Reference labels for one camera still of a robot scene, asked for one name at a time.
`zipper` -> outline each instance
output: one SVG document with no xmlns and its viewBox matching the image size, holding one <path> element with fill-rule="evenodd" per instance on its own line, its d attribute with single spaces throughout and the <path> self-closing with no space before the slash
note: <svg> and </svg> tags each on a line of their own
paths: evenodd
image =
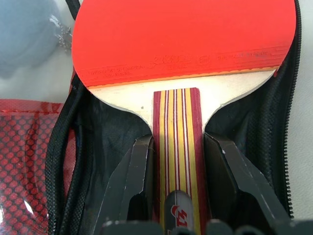
<svg viewBox="0 0 313 235">
<path fill-rule="evenodd" d="M 295 59 L 295 66 L 293 72 L 293 81 L 291 85 L 291 92 L 290 97 L 287 105 L 287 116 L 286 116 L 286 124 L 284 129 L 284 172 L 285 172 L 285 183 L 287 189 L 287 201 L 288 201 L 288 212 L 290 217 L 293 219 L 293 210 L 292 210 L 292 202 L 291 202 L 291 189 L 290 189 L 290 182 L 289 182 L 289 168 L 288 168 L 288 151 L 287 151 L 287 142 L 288 142 L 288 130 L 289 130 L 289 119 L 292 107 L 292 100 L 294 96 L 294 91 L 296 87 L 298 71 L 299 71 L 299 64 L 300 64 L 300 53 L 301 53 L 301 12 L 300 12 L 300 5 L 299 0 L 294 0 L 295 8 L 296 8 L 296 48 L 297 54 Z"/>
</svg>

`red and yellow stripes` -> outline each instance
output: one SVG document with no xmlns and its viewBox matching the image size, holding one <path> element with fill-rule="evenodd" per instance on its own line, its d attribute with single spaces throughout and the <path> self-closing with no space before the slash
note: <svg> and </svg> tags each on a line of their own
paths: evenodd
<svg viewBox="0 0 313 235">
<path fill-rule="evenodd" d="M 200 93 L 196 88 L 155 92 L 153 135 L 157 152 L 158 205 L 164 227 L 164 202 L 175 190 L 192 199 L 194 230 L 205 233 L 208 205 L 202 147 Z"/>
</svg>

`black carrying case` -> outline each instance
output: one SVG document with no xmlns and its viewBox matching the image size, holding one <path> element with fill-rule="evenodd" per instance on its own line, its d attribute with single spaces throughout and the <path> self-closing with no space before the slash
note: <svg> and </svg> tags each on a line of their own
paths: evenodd
<svg viewBox="0 0 313 235">
<path fill-rule="evenodd" d="M 67 3 L 75 19 L 79 2 Z M 296 35 L 277 74 L 252 94 L 218 110 L 205 128 L 237 145 L 264 174 L 290 217 L 286 138 L 301 44 L 299 4 L 295 3 Z M 70 128 L 76 136 L 76 165 L 65 199 L 63 163 Z M 49 234 L 93 234 L 109 178 L 135 140 L 144 135 L 151 135 L 151 130 L 141 118 L 104 104 L 75 75 L 46 156 Z"/>
</svg>

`table tennis paddle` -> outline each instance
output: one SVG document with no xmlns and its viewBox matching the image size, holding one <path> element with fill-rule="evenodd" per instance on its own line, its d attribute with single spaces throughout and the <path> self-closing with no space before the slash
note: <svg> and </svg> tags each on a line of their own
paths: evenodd
<svg viewBox="0 0 313 235">
<path fill-rule="evenodd" d="M 166 234 L 204 234 L 204 127 L 272 76 L 294 32 L 293 0 L 84 0 L 75 70 L 96 97 L 152 128 L 155 213 Z"/>
</svg>

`red mesh bag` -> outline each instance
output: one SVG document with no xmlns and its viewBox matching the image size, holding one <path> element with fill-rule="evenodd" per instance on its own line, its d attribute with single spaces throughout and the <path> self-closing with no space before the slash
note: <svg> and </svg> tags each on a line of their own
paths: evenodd
<svg viewBox="0 0 313 235">
<path fill-rule="evenodd" d="M 0 100 L 0 234 L 47 234 L 45 157 L 62 104 Z M 64 164 L 67 193 L 75 165 L 70 131 Z"/>
</svg>

